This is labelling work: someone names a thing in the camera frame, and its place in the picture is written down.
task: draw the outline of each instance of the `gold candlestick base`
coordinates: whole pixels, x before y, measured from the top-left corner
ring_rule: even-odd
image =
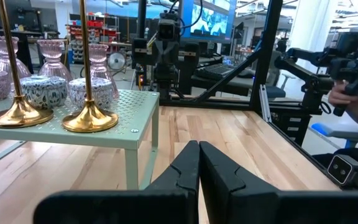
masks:
[[[9,110],[0,111],[0,128],[23,128],[53,118],[52,110],[35,109],[24,96],[15,96]]]
[[[94,100],[85,100],[82,111],[63,118],[63,127],[78,133],[93,133],[114,127],[118,123],[118,115],[110,111],[99,110]]]

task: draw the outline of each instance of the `brass pole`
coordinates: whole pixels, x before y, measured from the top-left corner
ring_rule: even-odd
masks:
[[[80,15],[81,15],[81,29],[82,29],[82,43],[84,48],[84,70],[85,70],[85,88],[86,99],[92,100],[92,84],[91,84],[91,66],[90,66],[90,49],[88,40],[88,25],[85,11],[85,0],[80,0]]]
[[[78,133],[93,133],[103,131],[118,123],[118,115],[113,112],[101,110],[92,98],[90,55],[88,42],[88,26],[85,13],[85,0],[80,0],[81,28],[84,48],[85,90],[86,99],[81,111],[69,114],[63,118],[62,126]]]
[[[16,55],[12,43],[11,27],[9,26],[4,0],[0,0],[0,15],[5,33],[9,61],[11,63],[12,79],[15,86],[12,106],[8,110],[0,111],[0,128],[23,128],[47,122],[53,118],[53,111],[34,108],[22,94],[19,75],[17,73]]]
[[[19,74],[17,74],[16,55],[12,43],[11,27],[7,18],[6,5],[4,0],[0,0],[0,13],[2,19],[2,27],[4,29],[7,52],[9,55],[9,62],[11,63],[12,79],[15,86],[16,96],[22,95],[22,88],[20,86]]]

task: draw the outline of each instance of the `perforated metal shelf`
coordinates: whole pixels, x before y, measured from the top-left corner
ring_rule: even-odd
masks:
[[[110,111],[118,114],[118,124],[98,133],[73,133],[62,127],[62,119],[75,111],[67,98],[65,105],[54,108],[52,120],[33,127],[0,129],[0,139],[54,142],[85,146],[137,149],[145,129],[158,106],[159,94],[149,91],[120,90]],[[12,95],[0,101],[0,111],[12,104]]]

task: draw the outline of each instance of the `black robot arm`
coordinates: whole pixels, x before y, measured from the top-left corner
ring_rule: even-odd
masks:
[[[315,75],[298,66],[296,61],[303,59],[317,67],[327,67],[328,75]],[[309,104],[307,100],[321,100],[320,95],[327,94],[333,86],[333,80],[346,80],[348,82],[344,94],[358,95],[358,32],[342,33],[336,48],[325,48],[322,52],[310,52],[301,49],[290,49],[276,59],[275,65],[279,69],[287,70],[304,80],[302,87],[305,92],[302,105]],[[334,110],[336,116],[342,116],[346,105],[337,105]]]
[[[296,64],[298,58],[310,61],[314,65],[321,65],[325,61],[320,60],[324,52],[309,52],[301,49],[290,49],[287,53],[278,57],[275,66],[279,69],[289,71],[296,77],[305,81],[301,90],[305,93],[301,106],[311,111],[319,111],[321,99],[334,85],[327,75],[317,75]]]

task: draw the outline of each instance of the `pink glass candle holder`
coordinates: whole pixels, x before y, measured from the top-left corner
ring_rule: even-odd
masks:
[[[64,78],[68,90],[68,83],[73,80],[73,77],[66,66],[60,62],[60,56],[62,56],[60,46],[63,45],[63,41],[38,40],[37,44],[40,46],[41,54],[45,57],[46,61],[40,69],[39,75]]]
[[[19,50],[19,48],[17,47],[18,41],[19,38],[12,37],[12,43],[15,53]],[[31,76],[29,69],[19,59],[16,59],[16,65],[17,65],[17,73],[19,75],[19,78],[25,78]],[[9,54],[7,52],[6,40],[4,36],[0,36],[0,71],[4,71],[8,73],[7,78],[9,80],[9,83],[11,84],[11,89],[13,90],[11,63],[9,61]]]
[[[112,97],[118,98],[119,93],[116,82],[112,78],[112,73],[107,69],[107,45],[89,44],[89,60],[91,61],[91,77],[105,78],[111,81]]]

